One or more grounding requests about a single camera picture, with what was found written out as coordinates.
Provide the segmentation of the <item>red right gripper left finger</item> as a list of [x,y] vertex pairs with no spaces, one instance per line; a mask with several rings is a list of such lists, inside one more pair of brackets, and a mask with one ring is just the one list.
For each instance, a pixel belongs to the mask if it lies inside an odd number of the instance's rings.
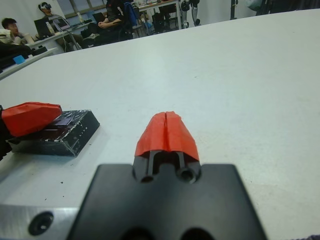
[[156,174],[155,156],[166,149],[165,144],[166,114],[155,114],[137,142],[133,172],[138,182],[148,182]]

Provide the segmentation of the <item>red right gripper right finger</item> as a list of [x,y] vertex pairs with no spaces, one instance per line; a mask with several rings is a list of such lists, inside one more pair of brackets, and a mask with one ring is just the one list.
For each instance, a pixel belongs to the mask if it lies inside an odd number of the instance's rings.
[[177,113],[166,112],[165,120],[167,147],[177,157],[176,175],[182,182],[193,184],[201,168],[196,142]]

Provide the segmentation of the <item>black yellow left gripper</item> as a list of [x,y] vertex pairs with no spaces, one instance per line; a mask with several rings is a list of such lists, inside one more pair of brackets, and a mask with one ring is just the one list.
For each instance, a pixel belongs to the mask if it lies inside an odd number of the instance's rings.
[[8,139],[38,132],[62,114],[59,104],[24,102],[3,109],[0,106],[0,160],[12,151]]

